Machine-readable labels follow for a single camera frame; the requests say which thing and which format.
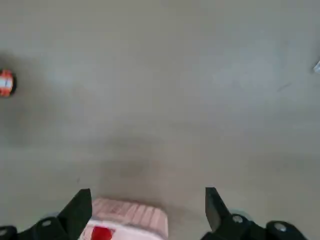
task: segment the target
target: orange object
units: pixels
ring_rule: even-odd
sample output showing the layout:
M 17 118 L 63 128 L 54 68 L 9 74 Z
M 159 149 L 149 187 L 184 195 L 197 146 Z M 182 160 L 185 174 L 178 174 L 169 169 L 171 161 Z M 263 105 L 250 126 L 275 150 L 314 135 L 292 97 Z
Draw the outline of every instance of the orange object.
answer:
M 14 74 L 7 69 L 0 70 L 0 97 L 9 97 L 17 87 L 17 81 Z

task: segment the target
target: gray floor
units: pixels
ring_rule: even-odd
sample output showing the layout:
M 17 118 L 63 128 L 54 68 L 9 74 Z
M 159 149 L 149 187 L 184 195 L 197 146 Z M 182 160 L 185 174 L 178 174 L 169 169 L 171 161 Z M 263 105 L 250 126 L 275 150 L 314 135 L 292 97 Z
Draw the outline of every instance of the gray floor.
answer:
M 209 229 L 204 190 L 320 237 L 319 0 L 3 0 L 0 223 L 80 188 Z

